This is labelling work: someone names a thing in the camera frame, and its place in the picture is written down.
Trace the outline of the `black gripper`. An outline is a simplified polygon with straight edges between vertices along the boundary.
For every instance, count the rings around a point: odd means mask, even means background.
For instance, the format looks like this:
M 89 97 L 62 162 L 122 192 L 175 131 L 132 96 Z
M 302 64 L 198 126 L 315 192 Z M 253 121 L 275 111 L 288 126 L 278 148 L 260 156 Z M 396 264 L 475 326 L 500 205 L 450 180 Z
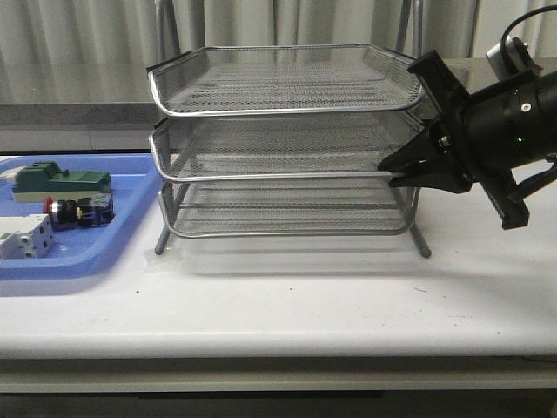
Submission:
M 459 194 L 478 183 L 503 228 L 526 226 L 524 200 L 533 182 L 518 184 L 512 170 L 536 156 L 536 75 L 524 71 L 469 93 L 434 51 L 409 71 L 424 85 L 439 114 L 379 163 L 379 171 L 401 173 L 389 186 Z

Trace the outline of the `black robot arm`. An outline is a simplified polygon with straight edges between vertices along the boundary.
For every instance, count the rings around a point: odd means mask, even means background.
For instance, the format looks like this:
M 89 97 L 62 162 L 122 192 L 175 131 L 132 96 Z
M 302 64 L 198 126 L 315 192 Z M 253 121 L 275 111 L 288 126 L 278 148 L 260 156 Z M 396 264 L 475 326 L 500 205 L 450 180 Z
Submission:
M 526 226 L 525 198 L 556 180 L 556 168 L 517 182 L 516 167 L 556 160 L 556 75 L 527 69 L 469 93 L 436 51 L 408 68 L 433 101 L 437 116 L 379 170 L 395 173 L 391 187 L 452 193 L 482 186 L 505 230 Z

